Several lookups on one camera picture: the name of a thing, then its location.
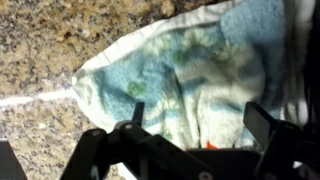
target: orange object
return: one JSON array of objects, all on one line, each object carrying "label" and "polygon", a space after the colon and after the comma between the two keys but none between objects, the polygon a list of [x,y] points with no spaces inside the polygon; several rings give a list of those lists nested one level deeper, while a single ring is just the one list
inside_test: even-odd
[{"label": "orange object", "polygon": [[210,142],[209,142],[209,141],[207,141],[207,148],[208,148],[208,149],[213,149],[213,150],[217,150],[217,149],[219,149],[219,148],[217,148],[216,146],[214,146],[214,145],[210,144]]}]

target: towel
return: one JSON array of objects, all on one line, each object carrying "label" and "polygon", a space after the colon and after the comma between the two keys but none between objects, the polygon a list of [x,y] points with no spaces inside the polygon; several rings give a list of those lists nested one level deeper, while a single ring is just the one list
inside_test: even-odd
[{"label": "towel", "polygon": [[145,102],[142,127],[180,148],[251,146],[247,101],[284,114],[287,29],[282,1],[201,7],[119,39],[84,64],[72,89],[107,132]]}]

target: speckled stone surface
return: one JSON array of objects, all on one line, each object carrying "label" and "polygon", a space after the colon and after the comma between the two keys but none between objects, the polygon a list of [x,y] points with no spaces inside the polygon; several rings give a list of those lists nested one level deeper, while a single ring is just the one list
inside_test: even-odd
[{"label": "speckled stone surface", "polygon": [[[94,125],[71,98],[12,97],[68,89],[72,74],[119,37],[209,3],[215,0],[0,0],[0,126],[28,179],[59,179]],[[113,168],[108,179],[121,178]]]}]

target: granite countertop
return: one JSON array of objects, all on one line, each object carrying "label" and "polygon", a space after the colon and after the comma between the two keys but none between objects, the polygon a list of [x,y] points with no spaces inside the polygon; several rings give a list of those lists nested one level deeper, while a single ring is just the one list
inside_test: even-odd
[{"label": "granite countertop", "polygon": [[0,126],[28,179],[58,179],[94,127],[66,93],[86,60],[151,22],[214,2],[0,0]]}]

